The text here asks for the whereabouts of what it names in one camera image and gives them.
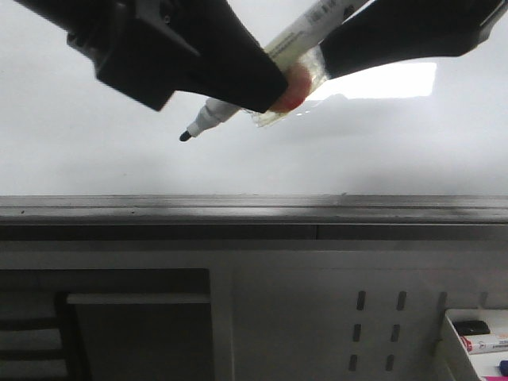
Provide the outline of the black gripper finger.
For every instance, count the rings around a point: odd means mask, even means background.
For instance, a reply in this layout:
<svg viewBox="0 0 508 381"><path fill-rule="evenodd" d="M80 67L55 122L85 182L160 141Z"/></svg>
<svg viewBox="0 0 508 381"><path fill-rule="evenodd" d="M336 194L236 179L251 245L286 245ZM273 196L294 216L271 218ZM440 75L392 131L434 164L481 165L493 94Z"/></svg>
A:
<svg viewBox="0 0 508 381"><path fill-rule="evenodd" d="M176 91L264 112L287 80L226 1L23 1L97 80L159 111Z"/></svg>
<svg viewBox="0 0 508 381"><path fill-rule="evenodd" d="M374 1L321 43L331 79L429 57L457 57L487 40L506 1Z"/></svg>

